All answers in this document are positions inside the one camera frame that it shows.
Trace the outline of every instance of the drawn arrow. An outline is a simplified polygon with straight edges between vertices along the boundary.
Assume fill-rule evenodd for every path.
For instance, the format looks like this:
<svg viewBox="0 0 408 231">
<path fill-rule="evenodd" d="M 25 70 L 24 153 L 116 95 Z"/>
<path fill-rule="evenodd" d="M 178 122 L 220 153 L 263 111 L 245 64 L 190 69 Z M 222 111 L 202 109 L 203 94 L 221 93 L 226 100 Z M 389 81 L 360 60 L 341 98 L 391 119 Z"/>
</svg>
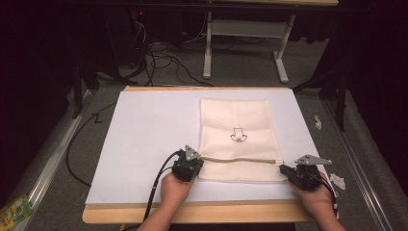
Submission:
<svg viewBox="0 0 408 231">
<path fill-rule="evenodd" d="M 236 142 L 246 141 L 247 135 L 243 134 L 242 128 L 234 128 L 234 135 L 231 135 L 231 139 Z"/>
</svg>

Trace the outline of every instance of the white cloth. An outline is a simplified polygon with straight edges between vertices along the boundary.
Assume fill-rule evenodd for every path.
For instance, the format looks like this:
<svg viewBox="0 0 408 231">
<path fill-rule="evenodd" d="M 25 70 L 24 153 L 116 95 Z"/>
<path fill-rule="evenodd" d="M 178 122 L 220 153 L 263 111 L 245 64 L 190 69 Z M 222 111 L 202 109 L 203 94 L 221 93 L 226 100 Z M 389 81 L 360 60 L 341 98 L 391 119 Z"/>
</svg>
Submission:
<svg viewBox="0 0 408 231">
<path fill-rule="evenodd" d="M 268 101 L 201 99 L 199 153 L 203 158 L 275 160 L 282 164 Z M 198 177 L 214 181 L 283 181 L 287 178 L 280 173 L 280 164 L 204 160 Z"/>
</svg>

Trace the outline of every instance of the black cable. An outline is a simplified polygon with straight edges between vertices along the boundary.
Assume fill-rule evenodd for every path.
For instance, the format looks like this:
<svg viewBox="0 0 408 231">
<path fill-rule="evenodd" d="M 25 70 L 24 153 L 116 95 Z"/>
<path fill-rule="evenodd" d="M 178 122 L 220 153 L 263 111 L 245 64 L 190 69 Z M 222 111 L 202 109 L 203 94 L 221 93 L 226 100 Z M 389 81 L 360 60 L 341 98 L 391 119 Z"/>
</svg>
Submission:
<svg viewBox="0 0 408 231">
<path fill-rule="evenodd" d="M 203 82 L 203 81 L 200 81 L 200 80 L 194 78 L 194 77 L 191 75 L 189 69 L 188 69 L 186 66 L 184 66 L 184 65 L 181 63 L 181 61 L 180 61 L 179 59 L 177 59 L 176 57 L 170 56 L 170 55 L 168 55 L 168 54 L 166 54 L 166 53 L 162 53 L 162 52 L 159 52 L 158 54 L 156 54 L 155 57 L 156 57 L 156 60 L 160 60 L 160 59 L 169 60 L 169 64 L 166 64 L 165 66 L 162 66 L 162 67 L 156 67 L 156 68 L 164 68 L 164 67 L 169 66 L 171 63 L 177 64 L 176 76 L 177 76 L 177 78 L 178 78 L 181 82 L 183 82 L 183 83 L 185 83 L 185 84 L 190 84 L 190 85 L 197 83 L 197 84 L 200 84 L 200 85 L 213 87 L 212 84 L 209 84 L 209 83 L 206 83 L 206 82 Z M 189 75 L 189 77 L 195 81 L 194 83 L 192 83 L 192 82 L 187 82 L 187 81 L 184 81 L 184 80 L 180 79 L 180 77 L 179 77 L 179 75 L 178 75 L 178 69 L 179 69 L 180 66 L 182 66 L 182 67 L 186 70 L 186 72 L 187 72 L 187 74 Z"/>
<path fill-rule="evenodd" d="M 71 149 L 71 145 L 72 143 L 75 141 L 75 139 L 77 138 L 78 134 L 82 131 L 82 129 L 84 129 L 84 127 L 97 115 L 99 115 L 100 113 L 102 113 L 103 111 L 105 111 L 106 109 L 112 107 L 113 105 L 115 105 L 115 103 L 109 104 L 108 106 L 106 106 L 105 108 L 99 110 L 97 113 L 92 114 L 92 116 L 87 119 L 87 121 L 84 122 L 84 124 L 78 129 L 77 132 L 75 132 L 75 134 L 72 136 L 71 141 L 68 144 L 66 153 L 65 153 L 65 162 L 66 162 L 66 168 L 68 169 L 69 173 L 72 175 L 72 177 L 74 177 L 77 181 L 79 181 L 80 183 L 90 187 L 90 183 L 86 182 L 85 180 L 81 179 L 80 177 L 78 177 L 71 169 L 71 166 L 69 165 L 69 152 Z"/>
<path fill-rule="evenodd" d="M 152 52 L 152 45 L 149 45 L 149 51 L 150 51 L 150 56 L 152 57 L 152 62 L 153 62 L 153 69 L 152 69 L 152 73 L 150 74 L 149 73 L 149 71 L 147 70 L 147 67 L 146 67 L 146 73 L 147 73 L 147 76 L 148 76 L 148 78 L 149 78 L 149 80 L 147 81 L 147 83 L 144 85 L 145 87 L 147 87 L 148 85 L 149 85 L 149 83 L 150 83 L 150 86 L 151 87 L 153 87 L 153 75 L 154 75 L 154 71 L 155 71 L 155 69 L 156 69 L 156 59 L 154 58 L 154 55 L 153 55 L 153 52 Z"/>
<path fill-rule="evenodd" d="M 309 172 L 307 172 L 307 174 L 308 174 L 310 177 L 312 177 L 312 178 L 318 180 L 319 182 L 321 182 L 321 184 L 322 184 L 327 190 L 329 190 L 330 195 L 331 195 L 331 197 L 332 197 L 333 212 L 334 212 L 335 216 L 337 216 L 337 215 L 338 215 L 338 212 L 337 212 L 337 198 L 336 198 L 336 195 L 334 194 L 333 189 L 330 187 L 330 185 L 328 184 L 328 182 L 326 181 L 326 179 L 324 179 L 324 178 L 318 178 L 317 176 L 315 176 L 315 175 L 313 175 L 313 174 L 311 174 L 311 173 L 309 173 Z"/>
<path fill-rule="evenodd" d="M 159 184 L 159 179 L 160 176 L 162 175 L 162 173 L 164 172 L 164 168 L 167 165 L 168 161 L 173 158 L 175 155 L 178 155 L 179 151 L 174 152 L 173 154 L 171 154 L 167 160 L 163 163 L 162 167 L 159 170 L 159 173 L 156 176 L 156 180 L 154 181 L 153 187 L 152 187 L 152 191 L 150 192 L 150 196 L 149 196 L 149 201 L 147 202 L 147 207 L 146 207 L 146 212 L 144 213 L 144 218 L 143 221 L 145 221 L 147 219 L 147 217 L 149 217 L 150 214 L 150 209 L 152 207 L 152 203 L 153 203 L 153 198 L 154 198 L 154 194 L 156 192 L 157 189 L 157 185 Z"/>
</svg>

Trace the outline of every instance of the metal bracket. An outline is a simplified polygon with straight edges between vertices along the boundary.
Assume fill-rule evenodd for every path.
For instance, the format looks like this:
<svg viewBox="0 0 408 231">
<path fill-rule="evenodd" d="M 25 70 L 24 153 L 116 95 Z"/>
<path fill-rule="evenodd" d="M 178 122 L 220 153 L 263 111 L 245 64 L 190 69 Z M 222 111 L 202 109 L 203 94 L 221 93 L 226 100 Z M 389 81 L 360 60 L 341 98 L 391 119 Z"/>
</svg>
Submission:
<svg viewBox="0 0 408 231">
<path fill-rule="evenodd" d="M 315 165 L 331 165 L 332 162 L 330 160 L 325 160 L 316 156 L 312 155 L 305 155 L 294 161 L 297 164 L 304 165 L 304 166 L 315 166 Z"/>
<path fill-rule="evenodd" d="M 198 159 L 200 156 L 201 156 L 200 153 L 192 149 L 190 146 L 186 145 L 186 160 L 187 161 Z"/>
</svg>

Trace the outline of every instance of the human hand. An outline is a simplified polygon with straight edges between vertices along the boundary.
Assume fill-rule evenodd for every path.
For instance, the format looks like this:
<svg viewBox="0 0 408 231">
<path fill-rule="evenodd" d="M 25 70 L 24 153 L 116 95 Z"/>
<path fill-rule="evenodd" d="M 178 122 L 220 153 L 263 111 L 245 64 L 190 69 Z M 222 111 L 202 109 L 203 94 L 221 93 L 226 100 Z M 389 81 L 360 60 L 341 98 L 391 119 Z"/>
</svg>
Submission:
<svg viewBox="0 0 408 231">
<path fill-rule="evenodd" d="M 161 206 L 170 206 L 177 209 L 189 196 L 194 179 L 190 182 L 182 182 L 173 173 L 169 173 L 162 179 Z"/>
<path fill-rule="evenodd" d="M 320 176 L 327 181 L 322 172 Z M 320 231 L 345 231 L 333 211 L 333 198 L 329 190 L 323 185 L 313 192 L 303 191 L 292 183 L 291 186 L 302 199 L 306 211 L 315 219 Z"/>
<path fill-rule="evenodd" d="M 327 181 L 326 176 L 320 172 L 321 178 Z M 302 204 L 306 211 L 314 218 L 317 218 L 322 213 L 333 213 L 332 195 L 323 185 L 320 185 L 315 191 L 303 191 L 291 183 L 294 191 L 302 199 Z"/>
</svg>

